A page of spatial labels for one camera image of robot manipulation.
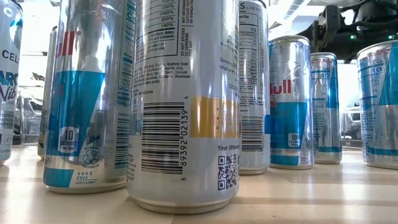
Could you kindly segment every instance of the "can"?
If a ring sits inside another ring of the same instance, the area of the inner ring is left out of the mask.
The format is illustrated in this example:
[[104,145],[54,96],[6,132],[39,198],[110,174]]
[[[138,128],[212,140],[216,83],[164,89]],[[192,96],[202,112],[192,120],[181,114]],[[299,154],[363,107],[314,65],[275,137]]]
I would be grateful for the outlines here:
[[37,144],[37,155],[41,159],[44,159],[45,151],[45,137],[47,135],[49,125],[49,113],[50,113],[50,100],[51,100],[51,85],[54,74],[54,62],[55,62],[55,49],[57,48],[57,26],[52,28],[50,34],[49,51],[47,53],[47,70],[44,81],[44,94],[42,104],[42,119],[40,120],[40,135],[39,143]]
[[17,102],[22,8],[14,0],[0,1],[0,166],[11,157]]
[[299,35],[271,41],[271,167],[313,166],[310,45]]
[[137,2],[127,190],[148,210],[204,213],[239,189],[239,2],[166,2]]
[[268,12],[259,0],[239,2],[239,174],[263,174],[270,164]]
[[339,164],[342,157],[337,76],[336,55],[311,54],[313,150],[319,164]]
[[358,52],[361,127],[369,166],[398,169],[398,41]]
[[44,184],[87,194],[126,185],[135,0],[61,3]]

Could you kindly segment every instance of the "red bull can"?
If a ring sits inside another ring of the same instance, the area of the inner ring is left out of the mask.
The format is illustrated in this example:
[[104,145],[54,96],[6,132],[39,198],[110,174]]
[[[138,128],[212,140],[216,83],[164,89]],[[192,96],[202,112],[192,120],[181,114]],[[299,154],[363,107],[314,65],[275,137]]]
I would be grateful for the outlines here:
[[310,45],[299,35],[270,42],[271,167],[313,166]]
[[239,2],[239,172],[263,174],[270,164],[268,15],[258,0]]
[[22,24],[21,5],[0,0],[0,166],[11,157]]
[[398,169],[398,41],[366,47],[357,58],[364,160]]
[[55,26],[50,34],[50,45],[47,54],[47,71],[45,74],[44,81],[44,95],[42,105],[42,119],[40,120],[40,135],[39,143],[37,145],[37,155],[41,159],[44,159],[45,152],[45,137],[47,135],[49,125],[49,114],[50,114],[50,100],[51,100],[51,85],[54,74],[54,62],[55,62],[55,49],[57,43],[57,27]]
[[127,190],[194,214],[239,189],[238,0],[137,2]]
[[336,55],[312,53],[311,79],[314,160],[339,164],[342,155]]
[[85,194],[126,185],[134,0],[61,3],[43,181]]

